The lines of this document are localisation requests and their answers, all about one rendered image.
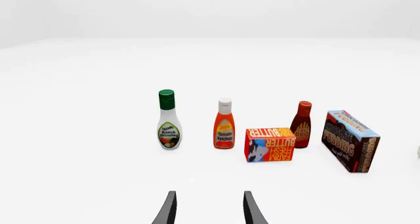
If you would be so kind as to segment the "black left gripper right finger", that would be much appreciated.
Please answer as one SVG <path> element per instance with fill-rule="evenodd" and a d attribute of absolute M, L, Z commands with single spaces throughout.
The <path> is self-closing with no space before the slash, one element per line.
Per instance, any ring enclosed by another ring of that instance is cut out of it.
<path fill-rule="evenodd" d="M 243 195 L 243 213 L 246 224 L 268 224 L 261 213 L 251 191 L 245 191 Z"/>

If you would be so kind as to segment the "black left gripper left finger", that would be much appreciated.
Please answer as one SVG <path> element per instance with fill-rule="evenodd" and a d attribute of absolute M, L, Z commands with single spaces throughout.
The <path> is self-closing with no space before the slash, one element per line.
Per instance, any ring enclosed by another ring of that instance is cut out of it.
<path fill-rule="evenodd" d="M 174 190 L 169 191 L 159 213 L 152 224 L 174 224 L 177 213 L 177 194 Z"/>

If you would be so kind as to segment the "red butter box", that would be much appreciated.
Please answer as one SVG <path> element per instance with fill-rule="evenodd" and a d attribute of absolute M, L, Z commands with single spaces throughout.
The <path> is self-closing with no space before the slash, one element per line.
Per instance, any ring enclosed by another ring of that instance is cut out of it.
<path fill-rule="evenodd" d="M 290 161 L 296 137 L 289 128 L 246 129 L 244 154 L 247 162 Z"/>

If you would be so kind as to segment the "tomato ketchup bottle white cap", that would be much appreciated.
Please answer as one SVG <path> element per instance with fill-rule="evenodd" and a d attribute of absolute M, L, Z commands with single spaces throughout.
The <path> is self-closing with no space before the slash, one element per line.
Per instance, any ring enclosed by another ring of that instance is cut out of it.
<path fill-rule="evenodd" d="M 218 149 L 230 149 L 235 143 L 235 125 L 232 115 L 232 100 L 219 99 L 219 110 L 213 130 L 213 145 Z"/>

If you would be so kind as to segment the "ranch dressing bottle green cap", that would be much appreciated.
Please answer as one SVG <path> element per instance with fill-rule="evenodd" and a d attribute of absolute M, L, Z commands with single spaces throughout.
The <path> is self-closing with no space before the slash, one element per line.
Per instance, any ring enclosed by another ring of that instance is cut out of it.
<path fill-rule="evenodd" d="M 160 119 L 157 125 L 159 144 L 166 150 L 176 149 L 182 141 L 182 126 L 175 109 L 175 93 L 172 89 L 159 92 Z"/>

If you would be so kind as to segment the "brown BBQ sauce bottle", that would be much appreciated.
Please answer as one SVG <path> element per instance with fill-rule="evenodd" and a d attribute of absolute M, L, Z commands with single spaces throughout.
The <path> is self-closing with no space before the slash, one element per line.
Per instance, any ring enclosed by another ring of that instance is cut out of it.
<path fill-rule="evenodd" d="M 296 116 L 291 123 L 290 130 L 296 137 L 295 148 L 306 148 L 311 133 L 310 111 L 312 104 L 308 101 L 300 101 Z"/>

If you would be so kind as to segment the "brown chocolate pudding box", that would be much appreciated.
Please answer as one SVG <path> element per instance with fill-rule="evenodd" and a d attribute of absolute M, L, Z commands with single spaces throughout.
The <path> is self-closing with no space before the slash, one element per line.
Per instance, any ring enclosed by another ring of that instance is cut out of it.
<path fill-rule="evenodd" d="M 327 112 L 323 144 L 352 173 L 367 173 L 380 136 L 344 110 Z"/>

